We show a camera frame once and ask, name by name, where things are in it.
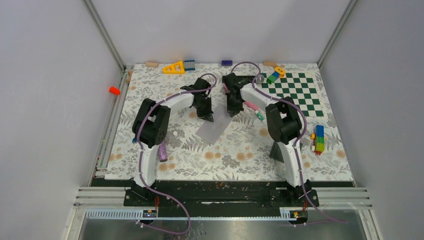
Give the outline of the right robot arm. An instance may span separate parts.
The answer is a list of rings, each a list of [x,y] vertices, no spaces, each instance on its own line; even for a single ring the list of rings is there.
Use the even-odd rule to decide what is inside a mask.
[[[244,102],[250,102],[265,112],[268,133],[277,143],[285,164],[285,179],[293,187],[286,193],[287,201],[299,206],[307,199],[305,190],[301,188],[306,180],[300,163],[300,139],[305,116],[290,97],[271,96],[256,87],[253,80],[252,77],[237,76],[235,73],[222,77],[227,88],[227,112],[231,117],[238,115],[244,110]]]

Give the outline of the green white glue stick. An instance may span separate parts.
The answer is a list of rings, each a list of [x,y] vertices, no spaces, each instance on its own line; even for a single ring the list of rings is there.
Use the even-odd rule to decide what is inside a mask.
[[[259,112],[259,111],[255,111],[255,115],[257,116],[257,118],[263,122],[265,120],[264,116]]]

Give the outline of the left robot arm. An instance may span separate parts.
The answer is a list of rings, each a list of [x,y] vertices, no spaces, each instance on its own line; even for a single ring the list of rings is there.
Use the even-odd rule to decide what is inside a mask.
[[[142,205],[148,206],[155,200],[155,192],[149,187],[156,180],[157,153],[167,136],[170,116],[182,109],[195,108],[199,119],[214,122],[210,92],[216,83],[216,79],[211,84],[199,77],[194,84],[182,86],[177,93],[162,100],[145,98],[142,101],[132,126],[140,145],[137,176],[133,180],[141,188],[135,197]]]

